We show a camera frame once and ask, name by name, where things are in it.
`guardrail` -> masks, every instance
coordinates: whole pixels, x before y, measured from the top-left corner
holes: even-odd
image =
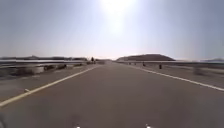
[[[36,74],[50,69],[62,69],[70,66],[91,64],[82,60],[0,60],[0,76]]]
[[[186,62],[186,61],[116,61],[118,63],[124,64],[142,64],[146,65],[158,65],[159,69],[162,69],[164,65],[170,66],[186,66],[192,67],[195,74],[202,74],[201,68],[211,68],[211,69],[224,69],[224,63],[214,63],[214,62]]]
[[[0,60],[0,68],[44,67],[66,64],[88,64],[90,61],[63,60]]]

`sun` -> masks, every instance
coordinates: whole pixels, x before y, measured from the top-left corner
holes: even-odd
[[[135,0],[100,0],[101,6],[108,15],[123,15],[135,3]]]
[[[136,0],[100,0],[102,11],[112,33],[116,35],[123,33],[125,16],[131,11],[135,2]]]

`mountain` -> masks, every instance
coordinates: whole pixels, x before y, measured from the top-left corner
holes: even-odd
[[[145,54],[126,56],[117,59],[118,61],[175,61],[173,58],[160,55],[160,54]]]

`metal guardrail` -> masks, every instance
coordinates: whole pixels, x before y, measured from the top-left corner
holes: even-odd
[[[66,64],[87,64],[90,61],[63,61],[63,60],[0,60],[2,68],[44,67]]]
[[[117,61],[118,63],[126,64],[156,64],[156,65],[175,65],[175,66],[188,66],[188,67],[201,67],[201,68],[224,68],[224,63],[213,62],[186,62],[186,61]]]
[[[185,61],[116,61],[118,63],[124,64],[142,64],[146,65],[158,65],[159,69],[162,69],[164,65],[166,66],[185,66],[192,67],[194,74],[203,74],[202,68],[210,69],[224,69],[224,63],[213,63],[213,62],[185,62]]]

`sky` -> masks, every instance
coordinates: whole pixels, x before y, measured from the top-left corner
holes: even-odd
[[[0,56],[224,57],[223,0],[0,0]]]

